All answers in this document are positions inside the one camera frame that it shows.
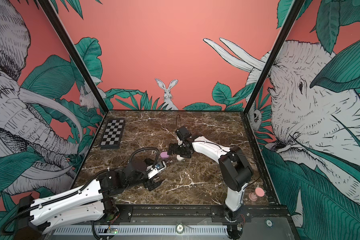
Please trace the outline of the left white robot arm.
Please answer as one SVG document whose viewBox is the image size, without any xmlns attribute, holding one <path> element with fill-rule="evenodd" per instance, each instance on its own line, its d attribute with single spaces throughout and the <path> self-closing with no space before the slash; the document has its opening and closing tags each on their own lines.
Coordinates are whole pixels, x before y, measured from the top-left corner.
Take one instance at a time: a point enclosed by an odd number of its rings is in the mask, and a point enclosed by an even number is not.
<svg viewBox="0 0 360 240">
<path fill-rule="evenodd" d="M 167 167 L 163 161 L 132 161 L 126 167 L 99 172 L 83 186 L 38 200 L 21 201 L 24 212 L 14 223 L 15 240 L 38 240 L 57 228 L 86 221 L 115 223 L 121 216 L 113 197 L 142 184 L 149 191 L 159 187 L 154 177 Z"/>
</svg>

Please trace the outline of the white earbuds charging case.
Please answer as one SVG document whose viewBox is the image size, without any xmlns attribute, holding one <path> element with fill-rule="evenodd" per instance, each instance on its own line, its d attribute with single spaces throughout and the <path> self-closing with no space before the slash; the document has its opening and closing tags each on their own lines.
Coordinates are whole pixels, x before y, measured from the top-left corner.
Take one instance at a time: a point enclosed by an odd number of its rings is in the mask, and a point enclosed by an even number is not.
<svg viewBox="0 0 360 240">
<path fill-rule="evenodd" d="M 185 158 L 181 157 L 180 155 L 177 155 L 176 158 L 178 161 L 183 161 L 185 159 Z"/>
</svg>

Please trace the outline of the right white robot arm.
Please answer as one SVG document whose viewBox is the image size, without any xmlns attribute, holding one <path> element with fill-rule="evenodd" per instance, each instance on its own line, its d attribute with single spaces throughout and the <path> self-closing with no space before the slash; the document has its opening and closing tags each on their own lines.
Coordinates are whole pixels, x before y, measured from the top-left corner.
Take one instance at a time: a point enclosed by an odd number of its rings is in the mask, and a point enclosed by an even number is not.
<svg viewBox="0 0 360 240">
<path fill-rule="evenodd" d="M 214 143 L 204 136 L 191 134 L 182 126 L 175 131 L 178 143 L 170 144 L 168 154 L 190 159 L 193 153 L 205 155 L 219 164 L 224 183 L 228 187 L 224 215 L 229 222 L 237 220 L 243 209 L 243 198 L 254 170 L 238 146 L 232 148 Z"/>
</svg>

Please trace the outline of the purple earbuds charging case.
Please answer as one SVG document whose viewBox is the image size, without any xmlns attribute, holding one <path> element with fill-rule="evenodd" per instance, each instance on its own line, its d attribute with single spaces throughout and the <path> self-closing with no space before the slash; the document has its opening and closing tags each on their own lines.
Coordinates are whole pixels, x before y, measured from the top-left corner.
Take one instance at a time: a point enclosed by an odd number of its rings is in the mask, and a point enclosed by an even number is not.
<svg viewBox="0 0 360 240">
<path fill-rule="evenodd" d="M 168 152 L 161 152 L 161 153 L 160 153 L 160 157 L 161 157 L 162 159 L 168 159 L 170 156 L 169 156 Z"/>
</svg>

